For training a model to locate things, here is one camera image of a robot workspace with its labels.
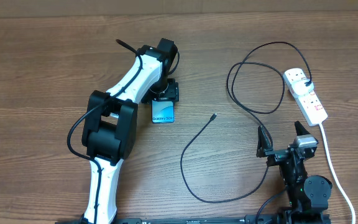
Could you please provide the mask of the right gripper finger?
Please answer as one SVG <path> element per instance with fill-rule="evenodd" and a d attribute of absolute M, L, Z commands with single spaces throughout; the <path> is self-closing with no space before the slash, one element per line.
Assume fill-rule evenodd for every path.
<path fill-rule="evenodd" d="M 310 132 L 307 131 L 306 128 L 299 121 L 295 121 L 294 125 L 297 136 L 310 135 Z"/>
<path fill-rule="evenodd" d="M 270 140 L 267 134 L 264 131 L 264 128 L 259 126 L 258 127 L 258 144 L 257 144 L 257 157 L 267 157 L 273 151 L 273 147 L 270 143 Z"/>

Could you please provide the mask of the blue Samsung smartphone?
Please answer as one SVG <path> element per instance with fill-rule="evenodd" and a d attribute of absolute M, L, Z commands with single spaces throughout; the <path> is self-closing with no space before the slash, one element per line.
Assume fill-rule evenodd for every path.
<path fill-rule="evenodd" d="M 175 121 L 172 101 L 152 101 L 152 122 L 154 124 L 173 123 Z"/>

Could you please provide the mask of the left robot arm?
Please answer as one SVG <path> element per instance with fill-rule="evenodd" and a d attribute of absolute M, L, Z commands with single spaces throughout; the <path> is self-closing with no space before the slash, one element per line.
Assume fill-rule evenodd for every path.
<path fill-rule="evenodd" d="M 180 53 L 174 41 L 161 39 L 158 46 L 135 50 L 131 69 L 105 92 L 89 97 L 81 143 L 90 158 L 91 183 L 88 206 L 81 223 L 113 223 L 121 166 L 134 147 L 139 104 L 150 104 L 155 124 L 175 120 L 179 87 L 169 76 Z"/>

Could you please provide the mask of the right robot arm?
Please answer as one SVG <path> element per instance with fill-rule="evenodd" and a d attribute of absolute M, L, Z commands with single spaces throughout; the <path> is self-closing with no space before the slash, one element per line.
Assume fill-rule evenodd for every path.
<path fill-rule="evenodd" d="M 309 176 L 304 161 L 314 157 L 319 141 L 304 126 L 295 121 L 296 138 L 286 149 L 275 150 L 263 129 L 258 127 L 257 157 L 267 159 L 267 167 L 279 166 L 284 190 L 270 197 L 258 210 L 256 223 L 330 223 L 328 200 L 332 182 L 321 176 Z M 277 213 L 261 217 L 265 206 L 281 194 L 287 193 L 290 205 L 281 207 Z"/>

